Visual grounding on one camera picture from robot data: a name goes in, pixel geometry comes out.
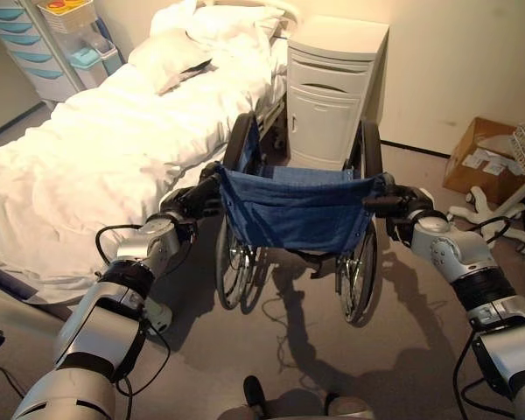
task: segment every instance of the plastic drawer unit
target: plastic drawer unit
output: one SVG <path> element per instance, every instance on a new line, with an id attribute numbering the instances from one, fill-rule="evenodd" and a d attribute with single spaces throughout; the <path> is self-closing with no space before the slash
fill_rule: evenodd
<path id="1" fill-rule="evenodd" d="M 290 165 L 339 170 L 352 149 L 389 26 L 313 16 L 288 44 Z"/>
<path id="2" fill-rule="evenodd" d="M 79 89 L 25 7 L 34 6 L 21 0 L 0 0 L 0 40 L 42 99 L 63 102 Z"/>

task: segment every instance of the white blanket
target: white blanket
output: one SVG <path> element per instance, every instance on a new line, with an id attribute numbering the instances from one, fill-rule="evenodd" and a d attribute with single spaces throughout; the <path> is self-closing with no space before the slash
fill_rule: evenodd
<path id="1" fill-rule="evenodd" d="M 0 148 L 0 270 L 38 290 L 30 303 L 83 295 L 103 268 L 95 232 L 143 223 L 182 171 L 227 141 L 236 117 L 270 91 L 268 55 L 215 64 L 164 96 L 123 66 Z M 120 239 L 107 235 L 108 255 Z"/>

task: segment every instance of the baseboard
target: baseboard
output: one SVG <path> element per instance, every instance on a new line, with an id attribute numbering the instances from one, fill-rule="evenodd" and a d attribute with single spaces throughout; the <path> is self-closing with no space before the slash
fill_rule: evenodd
<path id="1" fill-rule="evenodd" d="M 38 110 L 38 109 L 40 109 L 40 108 L 42 108 L 44 106 L 45 106 L 45 104 L 43 102 L 39 102 L 34 107 L 31 107 L 31 108 L 27 109 L 23 114 L 18 115 L 16 118 L 14 118 L 13 120 L 7 122 L 2 127 L 0 127 L 0 134 L 4 133 L 12 125 L 19 123 L 21 120 L 26 118 L 29 114 L 32 114 L 33 112 L 35 112 L 36 110 Z"/>
<path id="2" fill-rule="evenodd" d="M 424 153 L 426 155 L 437 156 L 438 158 L 448 159 L 451 157 L 451 155 L 446 155 L 445 153 L 440 153 L 438 151 L 421 149 L 419 147 L 408 146 L 407 144 L 388 142 L 387 140 L 381 140 L 381 144 L 385 144 L 386 146 L 397 147 L 399 149 L 405 149 L 406 151 L 417 151 L 418 153 Z"/>

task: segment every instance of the bedside cabinet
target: bedside cabinet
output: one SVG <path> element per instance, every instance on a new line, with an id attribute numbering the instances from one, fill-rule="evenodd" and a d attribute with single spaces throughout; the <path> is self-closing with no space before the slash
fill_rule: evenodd
<path id="1" fill-rule="evenodd" d="M 290 166 L 339 170 L 352 149 L 389 26 L 313 16 L 288 44 Z"/>

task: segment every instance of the caster wheel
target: caster wheel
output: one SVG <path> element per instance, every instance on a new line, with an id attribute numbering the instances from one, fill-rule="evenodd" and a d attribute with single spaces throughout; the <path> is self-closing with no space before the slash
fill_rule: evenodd
<path id="1" fill-rule="evenodd" d="M 474 199 L 474 196 L 473 196 L 473 193 L 472 192 L 468 192 L 465 196 L 465 201 L 469 204 L 474 204 L 474 202 L 476 201 L 476 199 Z"/>
<path id="2" fill-rule="evenodd" d="M 517 252 L 525 255 L 525 244 L 524 243 L 522 243 L 521 245 L 517 247 Z"/>

